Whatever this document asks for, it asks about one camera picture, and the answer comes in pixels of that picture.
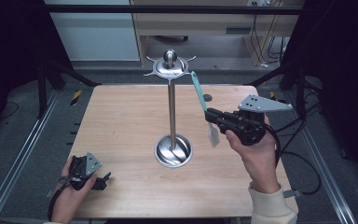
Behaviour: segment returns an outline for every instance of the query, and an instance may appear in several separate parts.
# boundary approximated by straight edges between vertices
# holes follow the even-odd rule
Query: beige sleeve
[[[249,192],[253,202],[252,224],[293,224],[296,223],[297,213],[291,209],[283,197],[281,188],[275,193],[264,194],[252,189]]]

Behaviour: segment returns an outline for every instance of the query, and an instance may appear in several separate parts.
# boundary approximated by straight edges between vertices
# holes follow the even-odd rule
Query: wooden table
[[[167,86],[98,86],[78,131],[71,155],[91,152],[112,176],[103,191],[93,190],[78,217],[250,217],[251,181],[241,157],[220,134],[212,148],[208,124],[193,86],[176,86],[176,132],[187,137],[193,157],[183,167],[158,163],[154,147],[170,134]],[[202,86],[207,103],[222,111],[237,105],[254,87]],[[278,178],[290,189],[281,164]],[[297,210],[296,200],[287,199]]]

